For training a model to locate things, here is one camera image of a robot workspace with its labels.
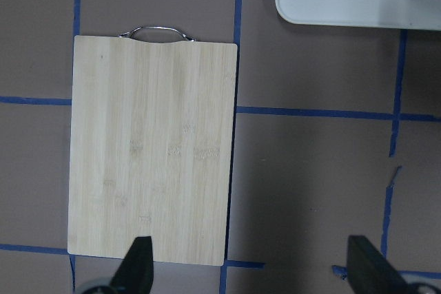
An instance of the wood grain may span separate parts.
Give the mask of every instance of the wood grain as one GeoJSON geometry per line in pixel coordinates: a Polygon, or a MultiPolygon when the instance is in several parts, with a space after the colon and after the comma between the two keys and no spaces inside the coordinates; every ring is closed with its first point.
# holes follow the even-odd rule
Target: wood grain
{"type": "Polygon", "coordinates": [[[234,44],[76,36],[68,251],[221,265],[236,83],[234,44]]]}

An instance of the cutting board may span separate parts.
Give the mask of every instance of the cutting board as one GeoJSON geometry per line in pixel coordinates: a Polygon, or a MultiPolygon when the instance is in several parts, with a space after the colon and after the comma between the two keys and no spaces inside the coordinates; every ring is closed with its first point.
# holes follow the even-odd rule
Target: cutting board
{"type": "Polygon", "coordinates": [[[76,36],[68,251],[221,265],[237,47],[76,36]]]}

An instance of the bamboo cutting board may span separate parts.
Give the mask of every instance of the bamboo cutting board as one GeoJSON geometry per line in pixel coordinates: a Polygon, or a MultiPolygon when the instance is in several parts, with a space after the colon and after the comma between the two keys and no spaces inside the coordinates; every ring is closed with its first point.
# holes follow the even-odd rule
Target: bamboo cutting board
{"type": "Polygon", "coordinates": [[[221,265],[236,84],[234,44],[76,36],[68,251],[221,265]]]}

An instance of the metal handle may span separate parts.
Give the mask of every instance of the metal handle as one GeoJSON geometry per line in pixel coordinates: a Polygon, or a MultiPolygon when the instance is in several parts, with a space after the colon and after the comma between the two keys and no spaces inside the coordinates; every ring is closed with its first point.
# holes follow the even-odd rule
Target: metal handle
{"type": "Polygon", "coordinates": [[[179,34],[182,38],[184,38],[187,41],[196,41],[196,39],[194,39],[190,36],[187,36],[186,34],[180,32],[179,30],[176,30],[174,28],[167,28],[167,27],[137,27],[137,28],[134,28],[133,30],[130,30],[129,32],[124,32],[124,33],[120,34],[118,37],[132,38],[134,33],[137,32],[138,30],[141,30],[141,29],[169,30],[169,31],[176,32],[177,34],[179,34]]]}

